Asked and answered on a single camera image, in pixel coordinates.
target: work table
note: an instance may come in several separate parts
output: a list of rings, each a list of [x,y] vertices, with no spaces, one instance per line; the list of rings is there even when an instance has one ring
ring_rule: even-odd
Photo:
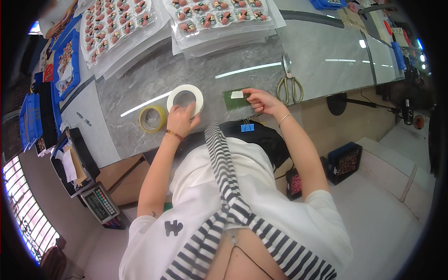
[[[288,6],[285,0],[276,2],[279,9],[300,7],[294,3]],[[303,0],[301,5],[307,10],[311,3]],[[293,76],[303,86],[303,101],[390,82],[401,76],[392,49],[368,34],[363,37],[358,29],[300,20],[286,20],[286,24],[265,43],[225,49],[191,60],[182,54],[173,56],[168,43],[118,79],[95,80],[88,77],[89,71],[82,71],[85,75],[81,80],[87,81],[86,85],[61,104],[62,119],[80,129],[101,168],[160,145],[163,131],[150,134],[139,127],[142,108],[121,115],[179,85],[195,85],[204,96],[201,124],[196,130],[203,130],[214,119],[224,122],[254,116],[251,107],[227,111],[223,92],[254,87],[275,95],[280,79],[285,76],[281,64],[285,52],[291,60]],[[366,40],[368,47],[362,47],[360,40]],[[375,63],[375,75],[370,60]],[[288,85],[291,95],[291,83]],[[166,101],[164,97],[151,105],[166,107]]]

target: hand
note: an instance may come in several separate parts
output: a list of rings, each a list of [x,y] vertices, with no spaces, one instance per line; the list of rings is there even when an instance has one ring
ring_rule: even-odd
[[[277,118],[279,115],[284,115],[288,109],[286,106],[273,95],[255,88],[246,88],[242,90],[243,94],[250,94],[247,101],[251,103],[251,107],[257,113],[264,113],[273,115]]]
[[[199,113],[190,122],[195,108],[195,102],[191,102],[186,108],[179,105],[172,106],[168,115],[167,129],[182,137],[187,136],[201,122]]]
[[[70,16],[74,14],[74,6],[70,5],[70,7],[65,11],[64,16],[62,17],[61,22],[66,23],[70,20]]]

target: silver bangle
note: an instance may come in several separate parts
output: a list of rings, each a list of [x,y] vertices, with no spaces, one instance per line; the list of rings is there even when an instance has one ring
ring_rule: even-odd
[[[292,116],[292,114],[289,113],[288,115],[284,116],[283,119],[281,119],[281,121],[280,121],[280,123],[279,123],[279,127],[280,127],[281,123],[283,122],[283,120],[284,120],[287,116]]]

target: binder clip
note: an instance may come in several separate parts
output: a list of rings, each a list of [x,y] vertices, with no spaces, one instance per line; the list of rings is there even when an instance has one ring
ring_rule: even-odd
[[[241,132],[254,131],[254,124],[250,124],[250,118],[247,116],[243,119],[244,124],[241,125]]]

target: tape roll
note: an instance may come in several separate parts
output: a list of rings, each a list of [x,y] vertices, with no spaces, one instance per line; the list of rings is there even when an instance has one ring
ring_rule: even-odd
[[[153,126],[151,124],[148,124],[147,122],[147,116],[148,114],[152,111],[156,111],[157,114],[160,116],[160,123],[157,124],[157,126]],[[141,112],[140,112],[140,116],[138,117],[138,123],[140,124],[140,127],[148,133],[153,133],[153,132],[157,132],[159,131],[162,126],[165,125],[165,123],[167,122],[167,114],[165,112],[165,108],[163,108],[162,106],[148,106],[145,107]]]
[[[182,85],[175,88],[170,95],[168,96],[167,100],[167,109],[168,112],[171,111],[171,107],[173,106],[173,101],[176,95],[178,95],[180,92],[187,91],[194,94],[196,98],[196,108],[193,113],[191,113],[191,117],[193,118],[195,115],[200,113],[202,109],[204,109],[204,97],[202,96],[202,92],[193,85]]]

